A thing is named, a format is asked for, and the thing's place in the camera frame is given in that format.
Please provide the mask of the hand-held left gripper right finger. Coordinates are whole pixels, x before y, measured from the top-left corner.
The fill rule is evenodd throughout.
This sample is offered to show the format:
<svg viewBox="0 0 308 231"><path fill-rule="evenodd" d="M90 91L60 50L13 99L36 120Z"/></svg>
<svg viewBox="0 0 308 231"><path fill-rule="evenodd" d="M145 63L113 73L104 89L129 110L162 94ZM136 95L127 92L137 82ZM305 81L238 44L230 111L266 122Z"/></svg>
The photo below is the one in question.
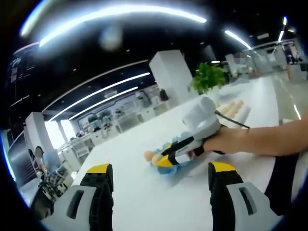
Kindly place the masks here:
<svg viewBox="0 0 308 231"><path fill-rule="evenodd" d="M208 164L214 231L271 231L282 220L270 200L226 163Z"/></svg>

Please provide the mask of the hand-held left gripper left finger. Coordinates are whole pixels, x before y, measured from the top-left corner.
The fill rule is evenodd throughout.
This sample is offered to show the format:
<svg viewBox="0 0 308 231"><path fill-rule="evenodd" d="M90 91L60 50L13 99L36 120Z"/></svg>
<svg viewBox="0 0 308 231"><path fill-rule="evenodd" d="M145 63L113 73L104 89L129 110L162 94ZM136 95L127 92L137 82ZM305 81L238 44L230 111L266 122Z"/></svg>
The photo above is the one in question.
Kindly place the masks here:
<svg viewBox="0 0 308 231"><path fill-rule="evenodd" d="M111 231L113 168L91 167L79 185L71 186L54 204L51 216L42 220L49 231Z"/></svg>

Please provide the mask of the person's right hand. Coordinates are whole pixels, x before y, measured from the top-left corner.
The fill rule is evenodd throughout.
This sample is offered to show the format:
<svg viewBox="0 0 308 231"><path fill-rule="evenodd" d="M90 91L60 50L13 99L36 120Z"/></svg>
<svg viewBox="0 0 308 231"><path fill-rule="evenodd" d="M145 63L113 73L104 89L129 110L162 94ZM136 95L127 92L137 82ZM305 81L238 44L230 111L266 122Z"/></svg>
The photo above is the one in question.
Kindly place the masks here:
<svg viewBox="0 0 308 231"><path fill-rule="evenodd" d="M236 153L236 142L238 130L221 127L214 135L203 142L203 144L189 152L190 157L201 156L208 152L222 152L227 154Z"/></svg>

